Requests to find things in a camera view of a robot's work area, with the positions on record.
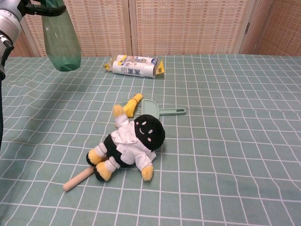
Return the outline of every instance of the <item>black shorts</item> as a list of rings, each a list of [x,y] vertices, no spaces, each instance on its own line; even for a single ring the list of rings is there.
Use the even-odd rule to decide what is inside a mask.
[[[115,159],[115,161],[121,167],[129,167],[129,166],[131,166],[131,165],[128,165],[128,164],[124,163],[121,160],[121,158],[120,158],[121,157],[121,153],[119,151],[117,151],[117,147],[116,147],[114,141],[112,140],[111,134],[106,137],[106,139],[104,140],[103,144],[107,148],[107,157],[108,158],[110,158],[111,156],[113,156],[113,158]]]

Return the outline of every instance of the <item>beige wall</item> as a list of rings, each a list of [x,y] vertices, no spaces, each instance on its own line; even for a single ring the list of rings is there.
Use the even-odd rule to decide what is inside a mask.
[[[301,56],[301,0],[276,0],[257,54]]]
[[[301,0],[64,2],[83,56],[226,54],[238,50],[301,55]],[[46,56],[41,17],[26,15],[25,20],[36,51],[23,36],[11,56]],[[247,22],[250,26],[244,34]]]

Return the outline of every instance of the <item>yellow plush foot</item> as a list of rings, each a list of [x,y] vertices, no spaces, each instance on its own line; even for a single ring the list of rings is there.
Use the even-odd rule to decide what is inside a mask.
[[[105,167],[104,162],[100,162],[96,165],[96,167],[94,168],[94,173],[96,178],[101,181],[108,181],[112,175],[112,173],[110,173]]]
[[[145,180],[145,181],[151,180],[153,171],[154,171],[153,166],[144,167],[141,171],[141,175],[142,175],[143,180]]]
[[[105,160],[105,157],[100,157],[96,154],[95,149],[91,149],[86,156],[87,163],[89,163],[91,166],[96,166],[101,161]]]

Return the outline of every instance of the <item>plush toy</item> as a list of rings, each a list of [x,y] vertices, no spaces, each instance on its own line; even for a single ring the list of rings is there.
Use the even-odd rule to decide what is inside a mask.
[[[136,164],[143,179],[151,180],[155,150],[165,139],[161,122],[148,114],[129,121],[120,105],[113,107],[113,116],[118,129],[87,153],[87,162],[95,166],[96,178],[108,181],[116,169]]]

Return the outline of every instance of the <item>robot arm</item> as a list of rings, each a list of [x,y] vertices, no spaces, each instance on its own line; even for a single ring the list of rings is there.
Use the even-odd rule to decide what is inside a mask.
[[[20,34],[22,17],[26,14],[59,16],[65,10],[66,6],[48,8],[33,5],[30,0],[0,1],[0,80],[5,78],[5,61],[14,49],[14,43]]]

